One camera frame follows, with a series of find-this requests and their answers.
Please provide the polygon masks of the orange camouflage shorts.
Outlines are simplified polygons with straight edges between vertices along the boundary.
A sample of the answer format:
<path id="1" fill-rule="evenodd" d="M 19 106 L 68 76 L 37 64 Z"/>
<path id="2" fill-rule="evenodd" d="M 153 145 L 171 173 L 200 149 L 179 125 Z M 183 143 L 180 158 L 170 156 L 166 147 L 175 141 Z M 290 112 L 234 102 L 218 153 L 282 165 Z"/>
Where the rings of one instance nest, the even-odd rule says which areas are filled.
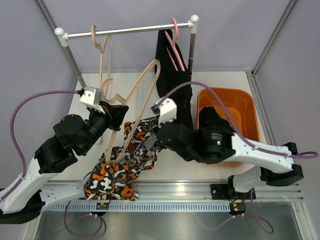
<path id="1" fill-rule="evenodd" d="M 143 171 L 152 170 L 162 150 L 156 139 L 158 118 L 140 120 L 123 158 L 107 162 L 103 152 L 83 186 L 86 200 L 136 201 L 139 194 L 132 187 Z"/>

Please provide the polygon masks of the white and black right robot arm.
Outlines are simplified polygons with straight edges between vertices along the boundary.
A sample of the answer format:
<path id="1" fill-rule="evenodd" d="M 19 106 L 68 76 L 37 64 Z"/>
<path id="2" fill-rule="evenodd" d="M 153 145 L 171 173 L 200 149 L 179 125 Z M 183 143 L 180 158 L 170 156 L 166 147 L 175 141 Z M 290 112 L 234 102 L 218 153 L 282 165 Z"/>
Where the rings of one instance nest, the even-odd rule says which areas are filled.
<path id="1" fill-rule="evenodd" d="M 291 157 L 290 147 L 249 140 L 225 128 L 209 126 L 193 130 L 183 124 L 166 123 L 159 128 L 156 138 L 162 147 L 177 153 L 186 162 L 253 165 L 241 174 L 229 176 L 222 185 L 212 184 L 213 199 L 248 199 L 256 187 L 287 187 L 304 178 L 302 167 Z"/>

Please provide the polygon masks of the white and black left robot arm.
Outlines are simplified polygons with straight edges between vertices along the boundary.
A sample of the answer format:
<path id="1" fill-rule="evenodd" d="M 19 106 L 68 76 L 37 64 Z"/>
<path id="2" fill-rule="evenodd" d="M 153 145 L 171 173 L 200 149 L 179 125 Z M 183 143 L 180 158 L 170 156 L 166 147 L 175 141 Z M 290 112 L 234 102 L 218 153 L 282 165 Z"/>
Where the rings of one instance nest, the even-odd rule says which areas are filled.
<path id="1" fill-rule="evenodd" d="M 86 120 L 70 114 L 53 126 L 54 136 L 35 151 L 22 182 L 0 203 L 1 224 L 24 224 L 57 204 L 84 198 L 83 180 L 59 188 L 43 186 L 75 164 L 78 156 L 86 156 L 107 129 L 120 130 L 129 107 L 101 105 L 104 112 L 91 109 Z"/>

